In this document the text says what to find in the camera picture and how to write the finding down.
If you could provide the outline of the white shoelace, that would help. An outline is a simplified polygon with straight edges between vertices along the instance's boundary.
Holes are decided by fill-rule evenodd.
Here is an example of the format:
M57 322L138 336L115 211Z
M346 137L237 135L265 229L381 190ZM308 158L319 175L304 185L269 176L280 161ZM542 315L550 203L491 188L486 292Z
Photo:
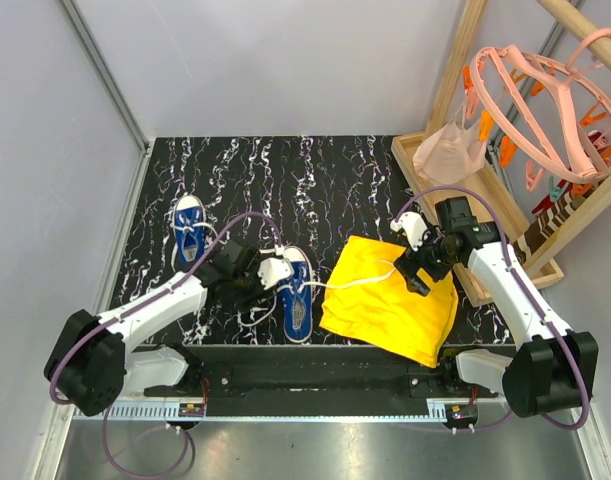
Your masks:
M373 283L379 283L379 282L383 282L387 279L389 279L395 272L395 268L394 268L394 264L390 261L387 260L382 260L382 259L378 259L375 260L375 262L377 263L382 263L382 264L386 264L388 266L391 267L391 269L384 275L380 275L380 276L376 276L376 277L370 277L370 278L362 278L362 279L356 279L353 280L349 283L346 284L342 284L342 285L334 285L334 284L329 284L329 283L323 283L323 282L318 282L318 281L305 281L302 282L301 285L298 288L294 288L293 286L291 286L289 283L286 285L281 285L278 287L277 292L282 292L284 290L288 290L290 293L301 293L306 287L321 287L324 289L334 289L334 290L344 290L344 289L349 289L351 287L355 287L355 286L361 286L361 285L367 285L367 284L373 284ZM258 324L260 324L263 320L265 320L266 318L268 318L276 309L277 306L277 300L274 298L273 299L273 303L272 306L267 309L267 308L261 308L261 307L253 307L250 310L250 313L256 312L256 311L264 311L265 313L257 320L253 320L251 323L244 323L242 320L238 320L238 325L242 326L244 328L252 328L257 326Z

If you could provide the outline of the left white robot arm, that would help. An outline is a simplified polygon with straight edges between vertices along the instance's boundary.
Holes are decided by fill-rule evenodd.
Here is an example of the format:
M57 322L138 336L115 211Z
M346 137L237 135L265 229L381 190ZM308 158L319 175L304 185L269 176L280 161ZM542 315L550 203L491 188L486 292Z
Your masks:
M228 241L195 272L178 272L128 304L100 314L85 309L71 314L44 367L52 401L72 404L91 417L121 396L199 393L203 363L185 347L139 347L178 319L200 312L212 298L243 303L263 293L260 261L258 249Z

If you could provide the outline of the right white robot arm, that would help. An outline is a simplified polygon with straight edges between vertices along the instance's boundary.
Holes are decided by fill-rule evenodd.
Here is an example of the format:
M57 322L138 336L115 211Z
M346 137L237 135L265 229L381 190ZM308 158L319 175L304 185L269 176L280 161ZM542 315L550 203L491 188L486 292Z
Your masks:
M429 225L404 206L390 228L406 240L394 266L407 289L426 297L431 281L466 267L487 290L509 327L516 352L507 357L468 347L452 354L439 371L439 384L451 396L473 385L505 397L520 418L577 408L573 428L580 428L590 410L598 343L588 332L576 332L546 302L523 270L496 217L481 222L467 197L451 197L436 206L438 222Z

